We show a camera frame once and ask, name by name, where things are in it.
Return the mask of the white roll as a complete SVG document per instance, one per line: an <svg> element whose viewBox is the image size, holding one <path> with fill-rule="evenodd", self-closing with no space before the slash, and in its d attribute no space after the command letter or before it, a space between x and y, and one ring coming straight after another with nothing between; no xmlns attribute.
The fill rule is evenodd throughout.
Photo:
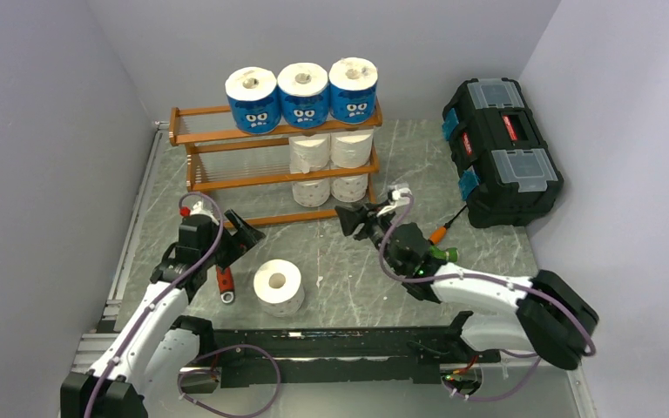
<svg viewBox="0 0 669 418"><path fill-rule="evenodd" d="M331 196L331 183L329 179L293 182L292 194L294 201L301 206L322 206Z"/></svg>
<svg viewBox="0 0 669 418"><path fill-rule="evenodd" d="M293 136L288 139L291 173L319 171L330 162L330 134Z"/></svg>
<svg viewBox="0 0 669 418"><path fill-rule="evenodd" d="M305 300L301 271L288 260L263 263L254 275L253 290L261 309L275 317L294 315Z"/></svg>
<svg viewBox="0 0 669 418"><path fill-rule="evenodd" d="M330 191L332 196L345 203L363 199L368 188L368 175L356 175L333 178Z"/></svg>

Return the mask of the orange wooden two-tier shelf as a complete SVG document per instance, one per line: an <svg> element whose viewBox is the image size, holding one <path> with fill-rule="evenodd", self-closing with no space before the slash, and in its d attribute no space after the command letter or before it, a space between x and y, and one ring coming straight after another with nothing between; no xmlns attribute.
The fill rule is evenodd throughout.
<svg viewBox="0 0 669 418"><path fill-rule="evenodd" d="M294 181L330 179L365 175L366 197L376 202L373 175L380 170L374 146L368 152L368 163L362 167L321 170L313 173L291 173L289 152L283 148L293 136L319 133L352 132L382 126L382 108L375 104L375 113L358 125L329 120L314 129L302 130L291 125L278 125L267 134L251 134L237 128L190 133L189 118L227 114L228 105L191 109L172 108L168 136L171 145L186 149L186 189L210 193L248 186L274 185Z"/></svg>

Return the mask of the white roll sideways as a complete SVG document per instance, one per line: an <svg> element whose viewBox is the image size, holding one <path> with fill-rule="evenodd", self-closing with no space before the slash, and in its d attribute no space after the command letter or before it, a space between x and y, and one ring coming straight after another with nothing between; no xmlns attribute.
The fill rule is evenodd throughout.
<svg viewBox="0 0 669 418"><path fill-rule="evenodd" d="M374 129L333 132L330 135L330 160L341 168L366 165L374 138Z"/></svg>

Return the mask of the blue roll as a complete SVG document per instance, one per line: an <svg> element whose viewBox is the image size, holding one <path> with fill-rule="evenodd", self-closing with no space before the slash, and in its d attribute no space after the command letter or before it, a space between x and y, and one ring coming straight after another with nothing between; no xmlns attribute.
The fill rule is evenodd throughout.
<svg viewBox="0 0 669 418"><path fill-rule="evenodd" d="M238 69L227 78L225 92L239 130L265 134L278 126L280 93L272 71L255 66Z"/></svg>
<svg viewBox="0 0 669 418"><path fill-rule="evenodd" d="M299 129L323 125L329 114L328 73L315 63L294 63L284 67L278 77L282 116Z"/></svg>
<svg viewBox="0 0 669 418"><path fill-rule="evenodd" d="M345 57L332 64L328 72L330 114L340 122L358 125L375 112L378 71L360 57Z"/></svg>

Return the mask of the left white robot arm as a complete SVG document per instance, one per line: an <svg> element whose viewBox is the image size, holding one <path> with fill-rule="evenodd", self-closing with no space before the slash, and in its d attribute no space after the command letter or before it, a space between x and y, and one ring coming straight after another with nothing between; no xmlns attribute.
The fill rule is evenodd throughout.
<svg viewBox="0 0 669 418"><path fill-rule="evenodd" d="M114 342L85 372L71 372L60 388L63 417L147 417L147 400L188 364L202 366L218 345L209 320L185 313L205 285L265 238L235 211L232 231L206 209L181 210L178 238L153 268L142 301Z"/></svg>

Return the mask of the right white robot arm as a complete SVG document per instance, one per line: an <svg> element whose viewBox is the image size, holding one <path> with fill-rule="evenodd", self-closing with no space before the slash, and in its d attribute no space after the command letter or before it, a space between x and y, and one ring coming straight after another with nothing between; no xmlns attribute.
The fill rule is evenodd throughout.
<svg viewBox="0 0 669 418"><path fill-rule="evenodd" d="M413 298L461 307L445 338L455 361L487 350L532 352L563 370L597 354L599 316L557 273L508 276L472 270L435 255L431 242L395 206L337 206L344 236L370 241L383 272Z"/></svg>

